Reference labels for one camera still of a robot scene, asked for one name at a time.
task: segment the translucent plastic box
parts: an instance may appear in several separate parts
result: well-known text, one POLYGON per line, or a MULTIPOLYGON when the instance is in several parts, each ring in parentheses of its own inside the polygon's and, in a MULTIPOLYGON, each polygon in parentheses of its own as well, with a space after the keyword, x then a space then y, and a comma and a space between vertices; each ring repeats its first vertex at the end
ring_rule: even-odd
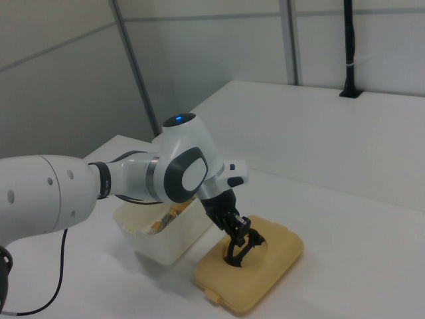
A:
POLYGON ((114 219, 130 245, 163 265, 174 263, 211 225, 204 207, 195 199, 158 233, 152 226, 170 213, 172 204, 136 205, 124 203, 114 219))

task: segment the white wall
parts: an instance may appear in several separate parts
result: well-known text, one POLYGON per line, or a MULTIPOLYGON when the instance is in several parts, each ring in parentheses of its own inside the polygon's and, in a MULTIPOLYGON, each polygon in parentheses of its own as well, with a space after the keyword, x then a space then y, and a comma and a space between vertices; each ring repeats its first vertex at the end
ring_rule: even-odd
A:
POLYGON ((0 43, 0 158, 152 139, 107 1, 2 1, 0 43))
MULTIPOLYGON (((342 88, 343 1, 293 0, 299 83, 342 88)), ((356 86, 425 96, 425 2, 353 0, 356 86)))
POLYGON ((288 83, 278 0, 118 4, 159 124, 231 80, 288 83))

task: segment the black ring joint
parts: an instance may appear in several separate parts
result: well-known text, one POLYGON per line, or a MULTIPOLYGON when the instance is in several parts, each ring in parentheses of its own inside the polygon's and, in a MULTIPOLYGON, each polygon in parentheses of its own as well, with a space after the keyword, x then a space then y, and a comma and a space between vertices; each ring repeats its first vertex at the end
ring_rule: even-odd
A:
POLYGON ((102 161, 89 163, 89 165, 96 165, 100 173, 100 195, 98 199, 106 198, 111 192, 111 173, 108 166, 102 161))

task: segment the yellow lid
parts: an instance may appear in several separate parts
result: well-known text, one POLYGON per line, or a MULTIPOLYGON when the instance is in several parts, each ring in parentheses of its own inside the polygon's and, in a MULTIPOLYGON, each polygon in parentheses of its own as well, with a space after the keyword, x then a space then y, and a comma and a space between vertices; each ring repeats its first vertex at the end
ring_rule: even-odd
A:
POLYGON ((249 312, 298 259, 302 240, 286 227, 258 216, 249 216, 251 227, 265 238, 244 257, 242 267, 228 265, 226 254, 230 237, 219 241, 198 263, 195 283, 207 298, 236 315, 249 312))

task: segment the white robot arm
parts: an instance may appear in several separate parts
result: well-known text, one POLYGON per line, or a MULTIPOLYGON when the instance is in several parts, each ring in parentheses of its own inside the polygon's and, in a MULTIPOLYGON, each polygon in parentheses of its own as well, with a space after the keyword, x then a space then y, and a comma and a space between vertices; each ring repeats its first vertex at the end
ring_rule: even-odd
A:
POLYGON ((196 195, 232 238, 226 261, 240 266, 249 249, 263 241, 235 207, 232 188, 247 181, 246 163, 221 160, 205 125, 191 113, 164 122, 156 154, 134 151, 89 164, 64 156, 0 159, 0 249, 80 223, 107 196, 182 203, 196 195), (246 235, 249 247, 234 257, 234 246, 241 247, 246 235))

